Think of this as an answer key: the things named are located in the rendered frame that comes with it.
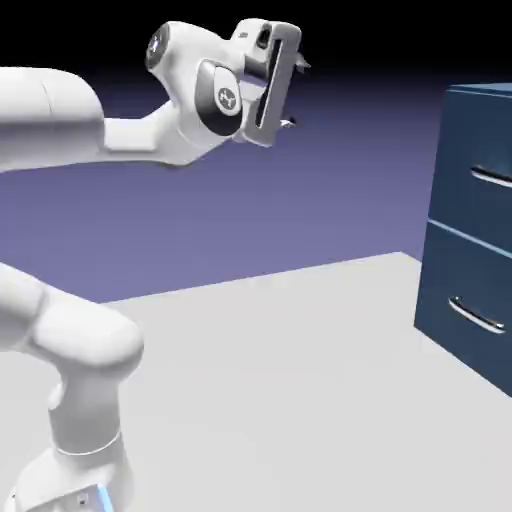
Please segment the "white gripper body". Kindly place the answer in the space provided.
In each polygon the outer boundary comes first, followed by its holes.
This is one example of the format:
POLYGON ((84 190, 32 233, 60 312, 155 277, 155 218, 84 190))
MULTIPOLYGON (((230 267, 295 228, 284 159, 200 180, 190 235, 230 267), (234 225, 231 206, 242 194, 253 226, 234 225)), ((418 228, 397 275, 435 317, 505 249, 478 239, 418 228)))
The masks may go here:
POLYGON ((242 77, 243 138, 274 144, 299 54, 301 30, 285 22, 258 22, 251 28, 242 77))

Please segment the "blue cabinet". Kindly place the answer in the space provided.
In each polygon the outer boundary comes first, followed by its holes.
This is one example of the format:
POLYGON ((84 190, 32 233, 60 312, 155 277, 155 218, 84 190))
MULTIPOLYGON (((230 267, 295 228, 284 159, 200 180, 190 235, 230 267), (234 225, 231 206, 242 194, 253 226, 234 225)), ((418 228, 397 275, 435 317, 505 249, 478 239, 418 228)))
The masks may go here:
POLYGON ((512 83, 446 91, 414 325, 512 397, 512 83))

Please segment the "blue drawer front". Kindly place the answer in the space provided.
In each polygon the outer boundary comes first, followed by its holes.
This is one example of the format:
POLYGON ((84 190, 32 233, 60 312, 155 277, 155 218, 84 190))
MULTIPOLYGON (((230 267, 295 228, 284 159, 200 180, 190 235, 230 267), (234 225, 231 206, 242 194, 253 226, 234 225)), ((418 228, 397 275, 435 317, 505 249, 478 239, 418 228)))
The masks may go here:
POLYGON ((414 326, 512 397, 512 258, 437 223, 427 223, 414 326), (455 312, 458 296, 505 325, 493 334, 455 312))
POLYGON ((512 83, 450 87, 444 97, 429 218, 512 253, 512 189, 472 166, 512 176, 512 83))

